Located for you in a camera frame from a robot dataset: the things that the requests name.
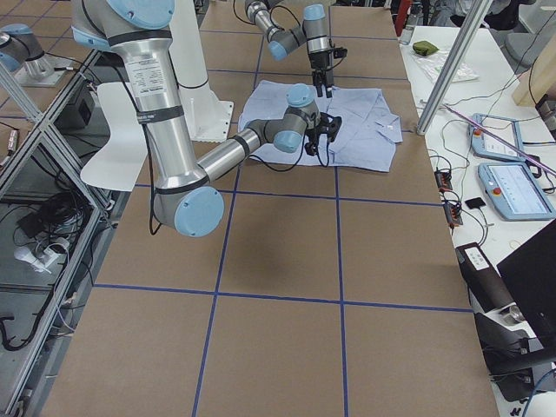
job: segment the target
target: power strip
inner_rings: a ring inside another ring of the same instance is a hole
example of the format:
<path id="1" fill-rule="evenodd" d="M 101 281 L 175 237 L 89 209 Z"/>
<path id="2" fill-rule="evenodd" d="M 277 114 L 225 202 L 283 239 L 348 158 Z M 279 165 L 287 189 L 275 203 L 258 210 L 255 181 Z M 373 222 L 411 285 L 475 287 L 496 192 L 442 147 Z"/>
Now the power strip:
<path id="1" fill-rule="evenodd" d="M 458 212 L 459 210 L 456 207 L 454 207 L 451 202 L 444 202 L 443 207 L 444 207 L 444 215 L 446 215 L 446 220 L 450 228 L 457 228 L 458 226 L 463 225 L 463 220 L 461 220 L 461 214 Z"/>

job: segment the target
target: table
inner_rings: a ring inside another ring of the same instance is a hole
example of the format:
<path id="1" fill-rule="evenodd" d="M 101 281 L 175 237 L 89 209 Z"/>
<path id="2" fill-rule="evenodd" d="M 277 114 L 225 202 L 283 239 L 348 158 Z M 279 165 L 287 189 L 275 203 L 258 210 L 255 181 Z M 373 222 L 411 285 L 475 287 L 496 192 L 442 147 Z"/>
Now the table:
<path id="1" fill-rule="evenodd" d="M 455 28 L 418 27 L 415 29 L 412 41 L 418 42 L 420 40 L 428 40 L 439 46 L 441 50 L 445 50 L 449 49 L 457 34 L 458 29 Z M 411 45 L 401 46 L 400 50 L 412 85 L 415 105 L 422 108 L 424 107 L 422 101 L 427 100 L 433 84 L 412 57 Z M 538 115 L 534 108 L 518 107 L 515 105 L 512 99 L 512 93 L 517 86 L 517 82 L 512 83 L 507 89 L 501 92 L 501 94 L 490 96 L 491 93 L 503 89 L 506 82 L 514 79 L 514 76 L 513 70 L 507 64 L 488 30 L 478 30 L 464 62 L 479 75 L 479 78 L 478 80 L 469 82 L 453 83 L 447 92 L 444 100 L 445 103 L 457 103 L 463 98 L 474 96 L 489 96 L 460 102 L 454 106 L 457 110 L 469 116 L 473 113 L 489 114 L 491 106 L 500 96 L 500 99 L 493 107 L 493 110 L 490 111 L 490 114 L 511 117 L 518 120 L 530 119 Z M 548 222 L 505 222 L 500 215 L 491 208 L 487 197 L 484 196 L 483 187 L 480 185 L 476 169 L 480 162 L 485 162 L 486 160 L 474 156 L 473 152 L 468 152 L 469 141 L 466 123 L 451 122 L 447 125 L 448 122 L 455 119 L 457 119 L 457 117 L 446 110 L 439 111 L 426 133 L 427 146 L 432 150 L 430 152 L 431 155 L 435 155 L 435 152 L 438 152 L 439 155 L 448 158 L 454 167 L 464 166 L 465 161 L 463 158 L 450 153 L 447 149 L 467 156 L 470 162 L 469 168 L 455 170 L 453 172 L 452 183 L 454 190 L 462 201 L 476 196 L 482 196 L 486 201 L 487 206 L 482 210 L 485 213 L 486 220 L 492 226 L 488 228 L 488 238 L 482 246 L 482 249 L 491 263 L 496 265 L 499 261 L 512 253 L 521 243 L 525 242 L 532 235 L 545 227 Z M 443 129 L 445 137 L 444 143 L 442 139 Z M 553 142 L 548 129 L 539 118 L 520 122 L 520 129 L 524 142 Z M 551 167 L 556 166 L 556 148 L 554 148 L 554 146 L 529 146 L 526 147 L 526 152 L 540 156 L 541 161 Z M 436 159 L 437 158 L 432 158 L 434 167 L 437 165 Z M 443 161 L 439 161 L 438 165 L 440 168 L 447 167 Z M 543 187 L 549 186 L 544 177 L 540 181 Z M 556 198 L 553 195 L 550 195 L 548 198 L 552 204 L 556 203 Z M 473 220 L 469 214 L 463 214 L 463 222 L 464 225 L 456 228 L 453 232 L 453 245 L 455 247 L 469 242 L 478 242 L 481 237 L 482 231 L 480 225 Z M 500 322 L 497 313 L 497 311 L 493 311 L 487 315 Z M 532 334 L 531 329 L 526 324 L 514 326 L 512 330 L 520 328 Z M 515 407 L 523 407 L 523 405 L 519 403 L 506 403 L 501 397 L 498 389 L 494 387 L 494 390 L 497 394 L 500 415 L 507 415 Z M 555 404 L 555 393 L 543 394 L 539 396 L 539 398 L 535 398 L 529 410 L 529 415 L 551 415 L 549 410 L 554 410 L 554 407 L 556 407 Z"/>
<path id="2" fill-rule="evenodd" d="M 260 80 L 310 78 L 304 49 L 273 62 L 230 3 L 202 45 L 237 122 Z M 328 13 L 337 85 L 383 88 L 401 115 L 391 172 L 245 162 L 200 240 L 149 236 L 143 173 L 42 416 L 497 415 L 390 13 Z"/>

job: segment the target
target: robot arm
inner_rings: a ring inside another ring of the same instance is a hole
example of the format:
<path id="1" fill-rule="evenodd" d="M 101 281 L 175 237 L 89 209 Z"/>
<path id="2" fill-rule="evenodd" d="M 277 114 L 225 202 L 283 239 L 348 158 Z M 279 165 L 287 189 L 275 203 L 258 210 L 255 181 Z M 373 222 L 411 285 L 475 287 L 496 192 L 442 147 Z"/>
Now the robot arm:
<path id="1" fill-rule="evenodd" d="M 9 71 L 25 66 L 31 78 L 42 80 L 54 73 L 41 44 L 25 24 L 15 23 L 0 28 L 0 62 Z"/>
<path id="2" fill-rule="evenodd" d="M 169 57 L 174 0 L 72 0 L 72 6 L 74 38 L 115 52 L 124 62 L 137 120 L 144 126 L 158 168 L 156 219 L 184 235 L 206 235 L 222 218 L 223 199 L 207 187 L 210 182 L 263 143 L 294 152 L 307 132 L 326 125 L 312 91 L 298 84 L 288 94 L 289 107 L 281 120 L 251 122 L 197 161 Z"/>
<path id="3" fill-rule="evenodd" d="M 303 11 L 303 24 L 284 30 L 270 17 L 270 11 L 281 0 L 247 0 L 245 13 L 266 36 L 268 49 L 276 61 L 307 43 L 307 53 L 313 70 L 313 85 L 318 97 L 324 87 L 326 97 L 332 96 L 334 85 L 333 60 L 348 54 L 345 48 L 336 48 L 328 34 L 327 20 L 322 4 L 312 4 Z"/>

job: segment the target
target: light blue shirt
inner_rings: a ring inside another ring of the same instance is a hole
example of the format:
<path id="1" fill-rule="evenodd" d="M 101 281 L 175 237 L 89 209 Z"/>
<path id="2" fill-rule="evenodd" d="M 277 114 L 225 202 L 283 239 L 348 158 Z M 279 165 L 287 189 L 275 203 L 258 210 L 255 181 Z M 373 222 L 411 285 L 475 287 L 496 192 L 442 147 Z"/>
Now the light blue shirt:
<path id="1" fill-rule="evenodd" d="M 261 81 L 247 100 L 240 116 L 239 129 L 255 119 L 282 119 L 288 107 L 286 94 L 291 85 Z M 356 167 L 388 172 L 396 143 L 402 141 L 400 118 L 393 115 L 380 89 L 341 89 L 334 87 L 332 98 L 317 97 L 321 112 L 340 116 L 342 125 L 330 143 L 331 166 Z M 301 150 L 287 154 L 272 144 L 260 147 L 254 155 L 265 162 L 293 164 Z M 326 163 L 326 137 L 319 143 L 321 160 Z M 316 156 L 303 153 L 300 165 L 319 165 Z"/>

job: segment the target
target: sticker label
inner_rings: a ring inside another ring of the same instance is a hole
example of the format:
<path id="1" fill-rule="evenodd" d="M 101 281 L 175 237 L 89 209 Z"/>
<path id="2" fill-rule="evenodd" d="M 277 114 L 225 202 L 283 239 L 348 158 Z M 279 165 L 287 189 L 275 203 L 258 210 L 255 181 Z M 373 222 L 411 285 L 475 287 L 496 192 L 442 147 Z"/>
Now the sticker label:
<path id="1" fill-rule="evenodd" d="M 478 271 L 489 267 L 487 260 L 477 248 L 466 249 L 466 255 Z"/>
<path id="2" fill-rule="evenodd" d="M 139 97 L 153 96 L 166 92 L 162 67 L 156 58 L 128 63 L 129 81 Z"/>

